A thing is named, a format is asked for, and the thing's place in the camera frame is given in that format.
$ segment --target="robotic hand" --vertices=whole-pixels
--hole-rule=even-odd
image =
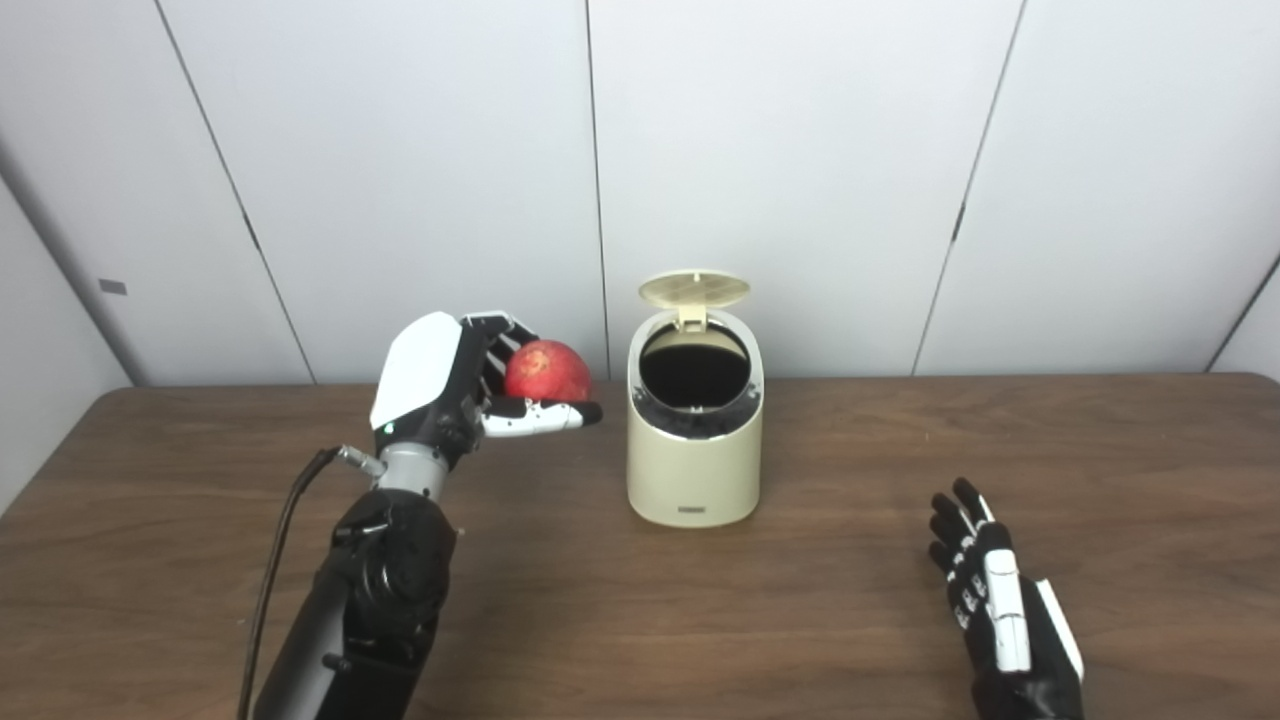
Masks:
[[[435,641],[456,533],[444,480],[484,436],[579,428],[594,402],[503,391],[506,363],[538,336],[506,313],[426,315],[392,342],[370,413],[376,457],[321,451],[298,477],[276,529],[251,629],[239,717],[247,717],[261,623],[297,498],[334,457],[374,478],[338,521],[330,550],[262,684],[256,720],[399,720]]]
[[[933,496],[929,556],[946,574],[982,720],[1083,720],[1084,662],[1048,580],[1018,571],[1009,529],[964,478]]]

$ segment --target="beige trash can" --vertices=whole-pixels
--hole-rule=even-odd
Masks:
[[[627,355],[627,497],[640,516],[677,528],[746,518],[760,497],[764,366],[755,336],[722,307],[750,292],[710,270],[653,278],[662,307]]]

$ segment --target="apple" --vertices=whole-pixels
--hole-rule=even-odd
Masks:
[[[591,372],[563,342],[535,340],[511,356],[506,384],[516,397],[581,402],[591,395]]]

